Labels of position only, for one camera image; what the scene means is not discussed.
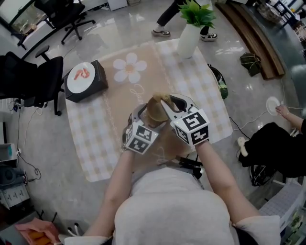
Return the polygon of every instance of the green leaves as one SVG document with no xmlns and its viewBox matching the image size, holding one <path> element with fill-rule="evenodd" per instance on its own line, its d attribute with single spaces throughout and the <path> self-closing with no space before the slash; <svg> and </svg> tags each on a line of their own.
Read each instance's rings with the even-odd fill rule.
<svg viewBox="0 0 306 245">
<path fill-rule="evenodd" d="M 181 17 L 187 20 L 188 24 L 192 24 L 196 27 L 203 25 L 214 28 L 213 23 L 215 14 L 212 10 L 208 10 L 209 4 L 199 6 L 194 0 L 186 0 L 186 4 L 178 5 Z"/>
</svg>

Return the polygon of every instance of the beige tablecloth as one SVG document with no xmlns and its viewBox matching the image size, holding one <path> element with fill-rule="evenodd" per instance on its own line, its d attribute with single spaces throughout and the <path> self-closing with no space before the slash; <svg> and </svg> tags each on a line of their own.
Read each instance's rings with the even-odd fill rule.
<svg viewBox="0 0 306 245">
<path fill-rule="evenodd" d="M 210 120 L 211 143 L 232 134 L 215 77 L 200 50 L 197 48 L 190 59 L 181 59 L 176 52 L 177 42 L 150 42 L 103 57 L 99 62 L 105 68 L 109 89 L 79 103 L 66 100 L 76 152 L 88 181 L 110 178 L 120 156 L 121 132 L 129 114 L 138 104 L 147 103 L 155 92 L 192 98 Z M 173 149 L 182 154 L 190 152 L 167 127 L 145 155 L 137 155 L 136 166 L 171 160 L 179 154 Z"/>
</svg>

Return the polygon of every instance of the green bag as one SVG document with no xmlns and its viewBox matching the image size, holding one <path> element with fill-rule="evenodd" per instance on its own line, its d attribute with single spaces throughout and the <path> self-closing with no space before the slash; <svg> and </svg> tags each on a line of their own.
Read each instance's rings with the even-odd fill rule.
<svg viewBox="0 0 306 245">
<path fill-rule="evenodd" d="M 247 68 L 251 77 L 260 73 L 262 62 L 259 56 L 251 53 L 244 53 L 240 57 L 240 62 L 245 68 Z"/>
</svg>

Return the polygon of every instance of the black box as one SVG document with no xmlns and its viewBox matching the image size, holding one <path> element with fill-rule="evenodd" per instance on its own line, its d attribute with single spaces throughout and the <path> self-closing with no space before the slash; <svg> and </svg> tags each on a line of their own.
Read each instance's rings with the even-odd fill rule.
<svg viewBox="0 0 306 245">
<path fill-rule="evenodd" d="M 74 94 L 68 89 L 67 79 L 68 79 L 68 75 L 70 72 L 63 78 L 64 83 L 65 83 L 65 96 L 67 100 L 71 100 L 77 103 L 81 101 L 82 99 L 85 99 L 94 93 L 97 93 L 99 91 L 109 88 L 107 84 L 104 68 L 101 66 L 101 64 L 97 60 L 91 62 L 91 64 L 94 66 L 96 73 L 95 73 L 95 77 L 91 85 L 84 92 Z"/>
</svg>

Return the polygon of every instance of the checkered tablecloth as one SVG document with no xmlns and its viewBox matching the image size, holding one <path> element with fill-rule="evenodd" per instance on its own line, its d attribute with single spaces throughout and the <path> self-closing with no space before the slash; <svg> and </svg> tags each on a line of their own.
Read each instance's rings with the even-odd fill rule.
<svg viewBox="0 0 306 245">
<path fill-rule="evenodd" d="M 196 48 L 190 59 L 182 59 L 176 52 L 177 43 L 178 39 L 174 39 L 154 44 L 164 72 L 175 90 L 192 98 L 208 116 L 211 143 L 230 136 L 229 116 L 216 78 L 203 55 Z M 66 100 L 66 105 L 76 152 L 86 179 L 93 182 L 110 178 L 120 156 L 120 135 L 114 137 L 111 133 L 115 125 L 109 124 L 112 118 L 108 98 L 97 93 L 79 103 Z"/>
</svg>

